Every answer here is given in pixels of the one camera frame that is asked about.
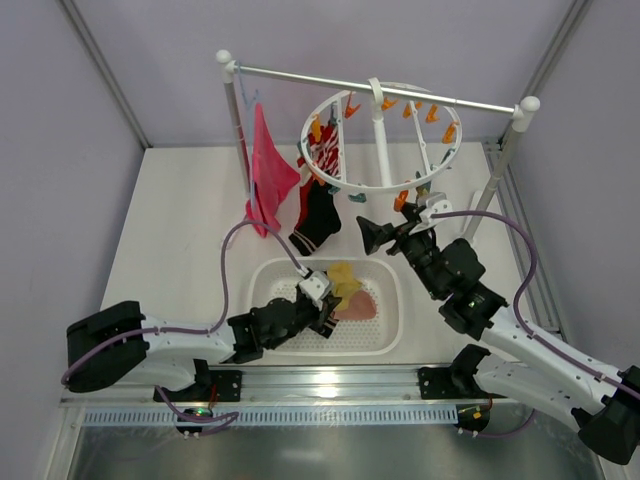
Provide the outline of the teal clothes peg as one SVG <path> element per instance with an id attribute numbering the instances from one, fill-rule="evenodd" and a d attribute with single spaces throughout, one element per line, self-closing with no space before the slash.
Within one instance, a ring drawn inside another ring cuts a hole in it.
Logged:
<path id="1" fill-rule="evenodd" d="M 364 192 L 359 192 L 357 194 L 349 194 L 348 199 L 353 203 L 364 204 L 367 202 L 367 196 Z"/>

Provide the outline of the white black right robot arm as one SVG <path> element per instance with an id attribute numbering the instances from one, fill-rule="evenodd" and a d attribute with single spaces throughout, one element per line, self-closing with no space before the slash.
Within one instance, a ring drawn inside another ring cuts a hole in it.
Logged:
<path id="1" fill-rule="evenodd" d="M 468 240 L 440 248 L 435 223 L 466 214 L 405 204 L 400 225 L 356 221 L 366 254 L 381 246 L 402 254 L 440 302 L 445 323 L 472 338 L 450 365 L 461 391 L 516 400 L 575 431 L 603 459 L 628 464 L 639 446 L 638 367 L 599 361 L 523 317 L 519 302 L 537 268 L 533 242 L 526 243 L 529 270 L 511 302 L 482 283 L 486 269 Z"/>

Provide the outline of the yellow sock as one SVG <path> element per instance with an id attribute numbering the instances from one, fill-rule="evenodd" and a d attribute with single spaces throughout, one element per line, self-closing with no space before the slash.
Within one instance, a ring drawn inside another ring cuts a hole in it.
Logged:
<path id="1" fill-rule="evenodd" d="M 427 182 L 425 184 L 419 185 L 415 188 L 415 191 L 416 191 L 416 200 L 426 197 L 430 194 L 431 183 Z"/>
<path id="2" fill-rule="evenodd" d="M 340 299 L 335 311 L 346 310 L 351 298 L 361 290 L 362 283 L 354 276 L 349 262 L 332 263 L 326 274 L 332 283 L 332 295 Z"/>

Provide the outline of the pink sock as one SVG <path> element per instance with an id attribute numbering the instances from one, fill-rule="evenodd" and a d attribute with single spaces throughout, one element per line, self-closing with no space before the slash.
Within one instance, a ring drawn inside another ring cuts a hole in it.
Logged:
<path id="1" fill-rule="evenodd" d="M 348 307 L 336 313 L 340 320 L 363 321 L 373 319 L 377 314 L 376 304 L 366 291 L 356 292 L 350 299 Z"/>

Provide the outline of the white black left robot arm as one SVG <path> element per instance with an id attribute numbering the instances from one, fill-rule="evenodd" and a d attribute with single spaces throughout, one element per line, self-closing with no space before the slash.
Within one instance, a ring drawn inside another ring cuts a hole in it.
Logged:
<path id="1" fill-rule="evenodd" d="M 304 330 L 323 326 L 339 303 L 329 293 L 315 304 L 297 288 L 293 301 L 276 298 L 213 329 L 170 324 L 144 314 L 137 301 L 123 301 L 67 328 L 61 384 L 73 393 L 122 381 L 182 391 L 208 366 L 259 360 Z"/>

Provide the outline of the white round clip hanger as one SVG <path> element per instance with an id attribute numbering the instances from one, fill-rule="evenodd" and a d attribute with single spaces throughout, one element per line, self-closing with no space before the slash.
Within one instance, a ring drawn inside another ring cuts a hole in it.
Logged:
<path id="1" fill-rule="evenodd" d="M 377 78 L 370 78 L 365 84 L 356 84 L 342 82 L 340 86 L 343 88 L 338 93 L 326 99 L 316 109 L 314 109 L 305 123 L 303 124 L 301 136 L 299 140 L 300 154 L 304 157 L 313 176 L 320 183 L 327 183 L 333 187 L 348 193 L 364 192 L 365 194 L 385 194 L 400 192 L 402 190 L 417 187 L 432 181 L 438 175 L 442 174 L 450 167 L 455 159 L 457 152 L 462 143 L 462 126 L 459 114 L 456 109 L 464 107 L 466 104 L 459 99 L 445 98 L 437 96 L 431 91 L 422 87 L 398 82 L 381 82 Z M 377 165 L 379 168 L 380 181 L 379 186 L 369 186 L 365 184 L 354 184 L 348 181 L 347 166 L 345 157 L 344 144 L 344 121 L 350 118 L 358 108 L 351 104 L 352 95 L 356 92 L 370 94 L 371 115 L 374 130 L 374 140 L 376 147 Z M 417 145 L 420 151 L 420 158 L 424 174 L 409 180 L 402 184 L 393 182 L 391 162 L 388 151 L 388 142 L 386 128 L 384 123 L 384 112 L 392 108 L 399 100 L 407 101 L 406 108 L 410 113 L 410 117 L 414 121 L 417 135 Z M 428 121 L 433 123 L 437 120 L 436 110 L 439 106 L 443 107 L 451 117 L 451 123 L 447 127 L 442 137 L 442 143 L 447 145 L 449 149 L 445 152 L 442 159 L 433 163 L 429 160 L 426 142 L 422 135 L 420 120 L 418 117 L 419 103 L 427 102 L 431 105 L 428 114 Z M 310 132 L 310 124 L 314 114 L 321 114 L 325 110 L 329 110 L 332 114 L 331 123 L 337 126 L 339 132 L 339 160 L 340 174 L 333 177 L 322 171 L 312 160 L 308 134 Z"/>

